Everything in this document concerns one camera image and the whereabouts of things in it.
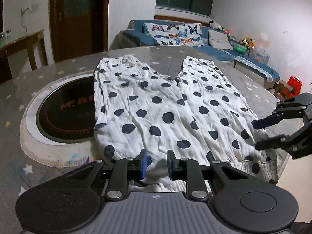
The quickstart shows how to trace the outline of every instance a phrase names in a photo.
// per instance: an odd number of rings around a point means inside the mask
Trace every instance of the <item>sofa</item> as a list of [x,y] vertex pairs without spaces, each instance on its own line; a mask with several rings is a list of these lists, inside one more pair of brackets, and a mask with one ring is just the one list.
[[[141,46],[159,46],[157,40],[145,33],[143,33],[143,24],[144,23],[154,23],[157,25],[182,25],[183,22],[173,22],[173,21],[164,21],[164,20],[132,20],[129,24],[129,29],[123,30],[119,33],[118,40],[121,48],[129,47],[141,47]],[[202,26],[201,37],[203,39],[209,39],[209,30],[218,31],[210,27]],[[230,39],[230,44],[240,45],[237,41]],[[269,66],[262,64],[247,55],[239,54],[234,50],[226,49],[219,50],[213,48],[208,43],[201,47],[193,47],[199,51],[208,54],[232,67],[239,70],[249,78],[253,79],[255,82],[260,84],[265,89],[270,89],[274,86],[276,82],[280,80],[279,74],[274,71]]]

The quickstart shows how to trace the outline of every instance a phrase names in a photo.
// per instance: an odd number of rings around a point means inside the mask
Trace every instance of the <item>door frame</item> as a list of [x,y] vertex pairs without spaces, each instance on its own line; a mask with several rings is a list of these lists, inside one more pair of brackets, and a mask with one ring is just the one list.
[[[108,1],[103,4],[103,51],[108,51]],[[57,33],[58,10],[57,0],[49,0],[50,35],[54,62],[60,61],[60,49]]]

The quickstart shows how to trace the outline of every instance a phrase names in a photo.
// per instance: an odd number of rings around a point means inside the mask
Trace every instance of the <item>butterfly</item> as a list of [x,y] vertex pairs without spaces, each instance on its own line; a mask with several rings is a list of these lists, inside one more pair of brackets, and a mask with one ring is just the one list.
[[154,38],[156,38],[156,39],[159,39],[159,38],[169,39],[168,36],[164,36],[164,35],[155,35]]
[[149,33],[149,30],[147,29],[147,25],[143,25],[143,33]]
[[172,27],[179,30],[179,25],[168,25],[167,30],[170,30]]
[[194,41],[200,41],[200,37],[194,39],[194,38],[190,38],[191,40],[194,40]]
[[190,29],[190,33],[193,34],[193,32],[195,32],[196,34],[198,34],[197,32],[197,25],[194,27],[194,29],[191,26],[188,26],[188,28]]
[[186,38],[188,30],[185,29],[183,32],[178,33],[179,38]]
[[152,31],[156,30],[164,32],[163,26],[153,25]]
[[186,44],[194,44],[194,42],[190,39],[181,39]]
[[177,38],[177,33],[175,33],[175,34],[169,33],[169,37],[171,37],[171,38]]

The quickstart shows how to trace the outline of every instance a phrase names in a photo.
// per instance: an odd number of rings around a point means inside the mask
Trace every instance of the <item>silver screw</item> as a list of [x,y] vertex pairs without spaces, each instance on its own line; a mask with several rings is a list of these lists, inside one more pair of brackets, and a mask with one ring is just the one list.
[[205,198],[207,193],[202,190],[196,190],[192,193],[192,196],[195,198]]
[[117,190],[112,190],[107,193],[107,196],[113,199],[120,198],[122,196],[122,192]]

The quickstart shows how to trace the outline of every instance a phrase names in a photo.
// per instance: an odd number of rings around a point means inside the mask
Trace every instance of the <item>blue butterfly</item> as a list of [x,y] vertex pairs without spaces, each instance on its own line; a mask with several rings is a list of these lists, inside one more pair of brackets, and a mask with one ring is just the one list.
[[147,29],[147,25],[143,25],[143,33],[149,33],[149,30]]
[[200,37],[194,39],[194,38],[190,38],[191,40],[194,40],[194,41],[200,41]]
[[191,26],[188,26],[188,28],[190,29],[190,33],[193,34],[193,32],[195,32],[196,34],[198,34],[197,32],[197,25],[194,27],[194,29]]
[[156,38],[156,39],[159,39],[159,38],[169,39],[168,36],[164,36],[164,35],[155,35],[154,38]]
[[179,38],[186,38],[187,36],[187,33],[188,33],[188,30],[185,29],[183,32],[180,32],[177,34]]

